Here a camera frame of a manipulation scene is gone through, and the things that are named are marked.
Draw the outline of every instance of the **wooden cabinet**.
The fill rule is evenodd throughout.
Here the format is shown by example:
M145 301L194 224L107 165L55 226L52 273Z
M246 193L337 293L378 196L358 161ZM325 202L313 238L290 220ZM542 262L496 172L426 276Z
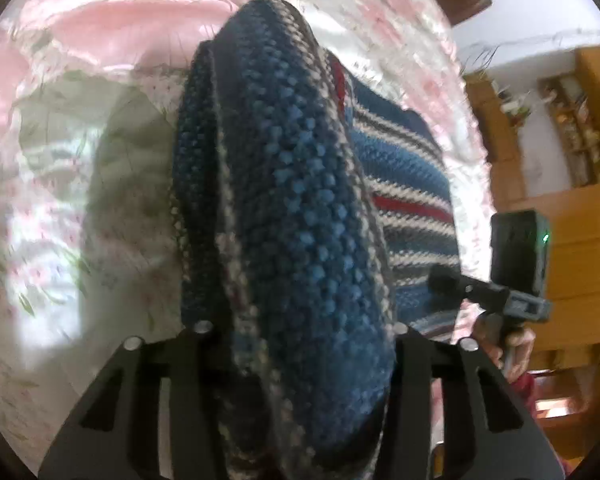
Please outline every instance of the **wooden cabinet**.
M529 198L552 226L546 296L549 323L534 326L536 352L600 344L600 184Z
M500 99L489 80L466 76L466 94L491 163L493 206L497 211L507 211L526 196L518 133L500 109Z

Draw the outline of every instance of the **red sleeve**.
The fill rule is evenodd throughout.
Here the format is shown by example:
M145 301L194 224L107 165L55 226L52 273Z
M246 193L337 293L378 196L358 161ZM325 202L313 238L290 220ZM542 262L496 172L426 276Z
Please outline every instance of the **red sleeve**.
M538 410L536 410L536 382L534 381L533 375L529 373L524 373L520 375L517 380L511 383L511 387L514 391L522 398L522 401L525 403L526 408L531 413L533 418L538 418ZM563 459L560 459L560 463L562 464L562 469L564 469L565 474L571 474L571 467L567 464Z

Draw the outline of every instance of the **knitted sweater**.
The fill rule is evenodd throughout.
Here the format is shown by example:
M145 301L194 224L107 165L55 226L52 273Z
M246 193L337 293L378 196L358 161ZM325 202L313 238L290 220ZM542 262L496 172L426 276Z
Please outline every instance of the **knitted sweater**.
M459 265L425 123L253 0L192 62L173 159L182 319L232 333L219 392L231 478L366 478L394 324L452 326L429 267Z

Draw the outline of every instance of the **pink floral bedspread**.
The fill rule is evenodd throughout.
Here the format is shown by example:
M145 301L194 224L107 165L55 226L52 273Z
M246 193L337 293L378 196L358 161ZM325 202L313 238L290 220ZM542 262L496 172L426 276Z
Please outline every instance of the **pink floral bedspread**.
M0 429L33 471L126 336L180 329L176 110L197 44L245 1L12 0L0 17ZM356 76L429 123L462 266L485 278L488 167L440 8L288 1Z

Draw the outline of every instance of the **black bracket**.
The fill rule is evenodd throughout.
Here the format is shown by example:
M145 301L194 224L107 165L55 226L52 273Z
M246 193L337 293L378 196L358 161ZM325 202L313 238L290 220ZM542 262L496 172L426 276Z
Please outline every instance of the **black bracket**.
M228 354L218 334L184 330L153 344L120 345L62 425L42 480L163 480L158 464L160 380L170 378L173 477L221 480L226 470L212 420L212 387L224 381Z
M513 290L508 286L482 282L456 270L434 265L429 274L429 288L449 298L479 303L485 310L487 340L502 348L503 368L507 374L514 365L515 350L507 345L507 335L524 322L546 323L549 321L552 303L545 298Z
M185 330L154 344L127 339L70 413L39 478L161 480L158 395L160 379L169 377L174 480L225 479L212 395L228 378L230 360L217 336ZM443 480L564 478L544 434L474 340L452 346L407 330L396 350L376 480L432 478L435 378L443 388Z

